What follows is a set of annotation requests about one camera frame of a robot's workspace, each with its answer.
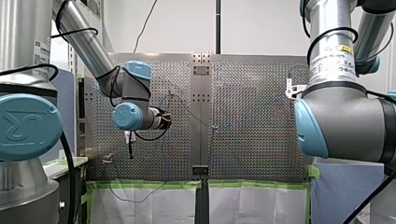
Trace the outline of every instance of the pegboard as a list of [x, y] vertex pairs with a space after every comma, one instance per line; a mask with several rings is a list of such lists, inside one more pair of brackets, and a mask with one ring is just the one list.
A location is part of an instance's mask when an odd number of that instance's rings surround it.
[[[138, 140], [133, 144], [134, 158], [129, 158], [128, 147], [123, 131], [115, 127], [111, 120], [113, 107], [107, 97], [99, 92], [95, 80], [88, 89], [92, 90], [92, 101], [88, 106], [92, 111], [92, 132], [95, 157], [88, 170], [90, 179], [128, 178], [149, 180], [191, 179], [191, 126], [190, 126], [190, 84], [191, 55], [165, 60], [145, 58], [145, 55], [113, 55], [115, 64], [141, 60], [150, 65], [151, 98], [150, 105], [158, 106], [172, 114], [172, 126], [165, 136], [154, 142]], [[144, 131], [140, 134], [154, 138], [163, 131]], [[103, 163], [103, 156], [113, 154], [115, 166]]]
[[[300, 57], [212, 58], [209, 177], [299, 181], [306, 157], [298, 149], [293, 101], [286, 79]], [[294, 84], [307, 69], [294, 67]]]
[[[209, 178], [302, 181], [307, 159], [298, 150], [293, 104], [284, 92], [288, 71], [296, 63], [304, 63], [304, 57], [210, 55], [210, 63], [205, 64], [210, 72], [199, 78], [192, 56], [112, 55], [116, 64], [147, 62], [153, 77], [150, 104], [172, 114], [168, 134], [155, 142], [138, 141], [133, 160], [123, 132], [111, 121], [109, 99], [99, 93], [92, 78], [86, 78], [86, 91], [92, 93], [86, 102], [86, 114], [92, 121], [86, 127], [92, 133], [87, 134], [87, 141], [95, 151], [88, 177], [190, 180], [191, 167], [199, 162], [208, 166]], [[291, 75], [294, 84], [307, 81], [304, 69], [293, 69]], [[198, 103], [203, 96], [205, 101]], [[160, 133], [141, 134], [152, 138]], [[116, 167], [102, 162], [109, 153], [114, 155]]]

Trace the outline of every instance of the warning label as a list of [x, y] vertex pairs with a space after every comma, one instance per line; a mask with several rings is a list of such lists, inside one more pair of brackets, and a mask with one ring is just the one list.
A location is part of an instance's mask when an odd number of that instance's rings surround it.
[[326, 51], [343, 51], [343, 52], [353, 55], [353, 49], [347, 45], [331, 46], [331, 47], [325, 48], [324, 50], [326, 50]]
[[310, 66], [311, 76], [328, 75], [353, 75], [355, 76], [355, 61], [353, 54], [344, 51], [329, 51], [316, 57]]
[[[50, 62], [50, 45], [47, 45], [40, 41], [35, 41], [35, 51], [33, 56], [33, 63], [49, 63]], [[49, 75], [48, 68], [36, 68], [33, 70], [33, 74], [42, 77], [47, 77]]]

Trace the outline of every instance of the robotic arm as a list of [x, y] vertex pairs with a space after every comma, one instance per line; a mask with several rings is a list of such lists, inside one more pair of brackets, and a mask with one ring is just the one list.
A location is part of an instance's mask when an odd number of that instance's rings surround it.
[[[367, 91], [356, 79], [378, 70], [377, 54], [389, 27], [393, 30], [396, 1], [303, 2], [302, 10], [311, 23], [311, 46], [309, 83], [295, 102], [299, 147], [310, 156], [384, 163], [386, 179], [344, 223], [373, 198], [371, 223], [394, 223], [394, 95]], [[356, 6], [364, 10], [358, 33], [350, 27], [350, 13]], [[367, 94], [373, 93], [381, 98], [369, 99]]]
[[[59, 23], [62, 33], [89, 27], [75, 1], [54, 0], [52, 18]], [[151, 72], [148, 64], [128, 62], [120, 69], [92, 32], [79, 32], [65, 38], [91, 71], [101, 92], [110, 98], [122, 97], [113, 111], [113, 121], [118, 128], [133, 132], [170, 127], [169, 114], [149, 106]]]

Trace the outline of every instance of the wire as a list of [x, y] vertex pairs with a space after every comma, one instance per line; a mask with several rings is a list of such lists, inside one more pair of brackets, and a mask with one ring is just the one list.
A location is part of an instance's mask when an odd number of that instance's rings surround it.
[[311, 53], [312, 53], [312, 50], [314, 49], [314, 46], [315, 46], [323, 37], [325, 37], [328, 33], [331, 33], [331, 32], [333, 32], [333, 31], [349, 31], [349, 32], [351, 32], [352, 34], [355, 35], [355, 39], [353, 40], [353, 43], [355, 43], [355, 42], [358, 40], [358, 38], [359, 38], [359, 33], [358, 33], [356, 30], [354, 30], [353, 28], [350, 28], [350, 27], [347, 27], [347, 26], [336, 27], [336, 28], [333, 28], [333, 29], [330, 29], [330, 30], [327, 30], [327, 31], [323, 32], [322, 34], [318, 35], [318, 36], [314, 39], [314, 41], [312, 41], [311, 45], [309, 46], [308, 52], [307, 52], [307, 54], [306, 54], [306, 59], [307, 59], [307, 61], [308, 61], [308, 64], [309, 64], [309, 60], [310, 60], [310, 58], [311, 58]]
[[[61, 4], [61, 7], [59, 7], [58, 13], [56, 14], [55, 26], [56, 26], [56, 29], [58, 30], [58, 33], [59, 33], [59, 34], [62, 33], [62, 31], [61, 31], [61, 17], [62, 17], [62, 12], [64, 11], [64, 8], [66, 7], [66, 5], [67, 5], [67, 3], [68, 3], [69, 1], [70, 1], [70, 0], [64, 0], [64, 1], [62, 2], [62, 4]], [[63, 35], [62, 35], [62, 38], [64, 39], [64, 41], [66, 41], [66, 43], [69, 43], [69, 41], [67, 41], [67, 39], [64, 38]]]
[[146, 17], [145, 24], [143, 25], [143, 29], [142, 29], [142, 31], [140, 32], [139, 36], [136, 39], [136, 45], [134, 46], [134, 53], [136, 53], [137, 46], [139, 45], [140, 36], [142, 36], [142, 34], [145, 32], [146, 25], [148, 24], [148, 21], [149, 21], [149, 17], [151, 16], [151, 13], [152, 13], [152, 11], [155, 8], [155, 5], [157, 5], [157, 2], [158, 2], [158, 0], [155, 0], [154, 3], [152, 4], [151, 10], [149, 11], [148, 16]]
[[[386, 94], [379, 93], [379, 92], [375, 92], [375, 91], [366, 91], [366, 93], [367, 93], [367, 94], [374, 95], [374, 96], [382, 97], [382, 98], [384, 98], [385, 100], [388, 100], [388, 101], [390, 101], [390, 102], [396, 104], [396, 100], [395, 100], [393, 97], [388, 96], [388, 95], [386, 95]], [[355, 211], [353, 211], [353, 212], [346, 218], [346, 220], [344, 221], [344, 224], [348, 224], [349, 222], [351, 222], [351, 221], [353, 220], [353, 218], [355, 218], [355, 216], [357, 216], [358, 213], [361, 212], [361, 210], [363, 210], [363, 209], [367, 206], [367, 204], [369, 204], [369, 203], [373, 200], [373, 198], [375, 198], [382, 190], [384, 190], [384, 189], [390, 184], [390, 182], [392, 182], [392, 180], [393, 180], [395, 177], [396, 177], [396, 170], [394, 170], [394, 171], [390, 174], [390, 176], [388, 176], [388, 178], [385, 179], [385, 181], [382, 182], [382, 183], [378, 186], [378, 188], [376, 188], [376, 189], [375, 189], [375, 190], [374, 190], [374, 191], [373, 191], [373, 192], [372, 192], [372, 193], [371, 193], [360, 205], [359, 205], [359, 207], [358, 207]]]
[[114, 71], [117, 70], [116, 75], [114, 75], [114, 76], [112, 77], [112, 79], [111, 79], [111, 82], [110, 82], [110, 96], [108, 97], [108, 98], [110, 99], [110, 103], [111, 103], [111, 105], [112, 105], [113, 107], [116, 107], [116, 104], [114, 104], [114, 102], [113, 102], [113, 92], [116, 93], [116, 92], [114, 91], [114, 86], [115, 86], [116, 83], [117, 83], [117, 78], [119, 77], [120, 69], [121, 69], [121, 66], [117, 65], [117, 66], [114, 67], [110, 72], [108, 72], [108, 73], [105, 74], [105, 75], [107, 76], [107, 75], [110, 75], [110, 74], [112, 74]]
[[176, 95], [176, 94], [172, 94], [173, 96], [176, 96], [177, 99], [181, 102], [181, 104], [184, 106], [184, 108], [189, 112], [190, 115], [192, 115], [193, 118], [197, 119], [198, 121], [200, 121], [202, 124], [204, 124], [206, 127], [210, 127], [208, 124], [204, 123], [201, 119], [199, 119], [198, 117], [196, 117], [188, 108], [187, 106], [184, 104], [183, 100], [180, 98], [180, 96]]
[[69, 171], [69, 217], [67, 219], [68, 224], [74, 224], [75, 221], [75, 208], [76, 208], [76, 173], [73, 162], [72, 150], [67, 142], [66, 135], [64, 132], [61, 134], [61, 143], [64, 148], [64, 155], [67, 160], [67, 169]]
[[353, 220], [353, 218], [355, 218], [355, 216], [358, 215], [359, 212], [361, 212], [361, 210], [363, 210], [364, 207], [367, 206], [367, 204], [369, 204], [373, 198], [375, 198], [382, 190], [384, 190], [389, 184], [390, 182], [392, 182], [392, 180], [396, 177], [396, 170], [394, 170], [390, 176], [388, 176], [387, 179], [385, 179], [384, 182], [382, 182], [378, 188], [376, 188], [373, 193], [371, 193], [362, 203], [361, 205], [359, 205], [359, 207], [353, 211], [344, 221], [344, 224], [348, 224], [349, 222], [351, 222]]
[[361, 60], [356, 61], [356, 63], [365, 63], [365, 62], [367, 62], [367, 61], [369, 61], [369, 60], [375, 58], [375, 57], [378, 56], [380, 53], [382, 53], [382, 51], [384, 51], [384, 50], [389, 46], [390, 42], [391, 42], [392, 39], [393, 39], [393, 35], [394, 35], [394, 27], [393, 27], [393, 22], [391, 22], [391, 23], [390, 23], [390, 36], [389, 36], [389, 40], [388, 40], [387, 44], [384, 46], [384, 48], [382, 48], [382, 49], [379, 50], [376, 54], [374, 54], [374, 55], [372, 55], [372, 56], [370, 56], [370, 57], [368, 57], [368, 58], [365, 58], [365, 59], [361, 59]]
[[[164, 147], [164, 144], [165, 144], [165, 138], [163, 138], [163, 143], [162, 143], [162, 145], [161, 145], [161, 153], [162, 153], [162, 155], [163, 155], [163, 147]], [[166, 159], [166, 157], [165, 157], [164, 155], [163, 155], [163, 159], [165, 160], [165, 172], [167, 173], [167, 167], [168, 167], [167, 164], [168, 164], [168, 162], [167, 162], [167, 159]], [[117, 164], [114, 163], [113, 161], [112, 161], [111, 163], [113, 163], [113, 166], [114, 166], [114, 169], [116, 170], [117, 176], [118, 176], [119, 179], [120, 179], [119, 166], [117, 166]], [[167, 182], [168, 182], [168, 176], [166, 175], [165, 181], [164, 181], [158, 188], [152, 190], [143, 200], [140, 200], [140, 201], [133, 201], [133, 200], [121, 198], [119, 195], [116, 194], [116, 192], [114, 192], [113, 188], [111, 187], [111, 183], [109, 183], [109, 188], [110, 188], [111, 193], [112, 193], [117, 199], [119, 199], [120, 201], [128, 202], [128, 203], [143, 203], [145, 200], [147, 200], [147, 199], [149, 198], [150, 195], [152, 195], [152, 194], [155, 193], [157, 190], [159, 190], [159, 189], [161, 189], [163, 186], [165, 186], [165, 184], [166, 184]]]
[[141, 136], [140, 134], [138, 134], [137, 132], [134, 132], [134, 134], [136, 135], [136, 137], [142, 139], [143, 141], [153, 142], [153, 141], [156, 141], [156, 140], [162, 138], [168, 130], [169, 130], [169, 128], [165, 129], [160, 135], [158, 135], [158, 137], [155, 137], [155, 138], [145, 138], [145, 137]]
[[311, 35], [308, 32], [308, 29], [306, 29], [306, 20], [305, 20], [305, 8], [306, 8], [306, 5], [307, 5], [307, 0], [304, 0], [304, 2], [303, 2], [303, 12], [302, 12], [301, 17], [303, 17], [304, 32], [305, 32], [306, 36], [308, 36], [308, 38], [311, 38]]
[[151, 91], [149, 90], [149, 87], [147, 87], [142, 81], [140, 81], [137, 77], [135, 77], [133, 74], [131, 74], [128, 69], [122, 67], [122, 70], [124, 70], [130, 77], [132, 77], [136, 82], [138, 82], [148, 93], [148, 98], [151, 98]]
[[64, 38], [67, 35], [72, 35], [72, 34], [76, 34], [79, 32], [84, 32], [84, 31], [95, 31], [95, 35], [99, 34], [99, 31], [93, 27], [88, 27], [88, 28], [83, 28], [83, 29], [79, 29], [79, 30], [75, 30], [75, 31], [69, 31], [66, 33], [62, 33], [61, 31], [61, 18], [62, 18], [62, 13], [67, 5], [67, 3], [71, 1], [71, 0], [64, 0], [61, 4], [61, 7], [59, 7], [59, 11], [56, 14], [56, 18], [55, 18], [55, 26], [56, 29], [58, 30], [58, 35], [52, 35], [51, 38], [58, 38], [58, 37], [62, 37], [64, 39], [64, 41], [66, 41], [67, 43], [69, 43], [69, 41], [67, 41], [66, 38]]
[[76, 34], [76, 33], [79, 33], [79, 32], [83, 32], [83, 31], [94, 31], [95, 35], [99, 35], [99, 31], [96, 28], [88, 27], [88, 28], [84, 28], [84, 29], [79, 29], [79, 30], [75, 30], [75, 31], [66, 32], [66, 33], [63, 33], [61, 35], [52, 35], [51, 38], [53, 39], [53, 38], [63, 37], [63, 36], [66, 36], [66, 35], [73, 35], [73, 34]]
[[[112, 162], [112, 163], [113, 163], [113, 165], [114, 165], [114, 169], [116, 169], [116, 171], [118, 172], [118, 167], [117, 167], [117, 165], [116, 165], [114, 162]], [[119, 199], [120, 201], [127, 202], [127, 203], [143, 203], [143, 202], [145, 202], [145, 201], [149, 198], [150, 195], [152, 195], [152, 194], [155, 193], [157, 190], [159, 190], [159, 189], [161, 189], [163, 186], [165, 186], [165, 184], [166, 184], [167, 182], [168, 182], [168, 180], [166, 179], [158, 188], [152, 190], [144, 199], [139, 200], [139, 201], [133, 201], [133, 200], [121, 198], [119, 195], [116, 194], [116, 192], [114, 192], [113, 188], [111, 187], [111, 183], [109, 183], [108, 185], [109, 185], [109, 188], [110, 188], [110, 190], [111, 190], [111, 193], [112, 193], [117, 199]]]
[[391, 97], [391, 96], [389, 96], [389, 95], [386, 95], [386, 94], [383, 94], [383, 93], [379, 93], [379, 92], [376, 92], [376, 91], [366, 91], [366, 93], [367, 93], [367, 94], [374, 95], [374, 96], [382, 97], [382, 98], [384, 98], [385, 100], [390, 101], [390, 102], [396, 104], [396, 99], [394, 99], [393, 97]]
[[10, 75], [10, 74], [19, 73], [19, 72], [27, 71], [27, 70], [32, 70], [35, 68], [42, 68], [42, 67], [49, 67], [54, 70], [52, 76], [49, 78], [49, 81], [52, 81], [53, 79], [55, 79], [59, 74], [59, 69], [57, 66], [50, 64], [50, 63], [40, 63], [40, 64], [36, 64], [36, 65], [24, 66], [24, 67], [19, 67], [19, 68], [14, 68], [14, 69], [10, 69], [7, 71], [3, 71], [3, 72], [0, 72], [0, 76]]

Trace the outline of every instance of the end effector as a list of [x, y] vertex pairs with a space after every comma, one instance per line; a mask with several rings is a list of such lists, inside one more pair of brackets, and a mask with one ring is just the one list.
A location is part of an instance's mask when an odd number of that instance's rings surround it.
[[149, 106], [151, 71], [147, 63], [130, 61], [121, 76], [110, 80], [109, 97], [120, 96], [122, 102], [113, 110], [113, 122], [123, 130], [166, 130], [172, 124], [170, 114], [159, 107]]

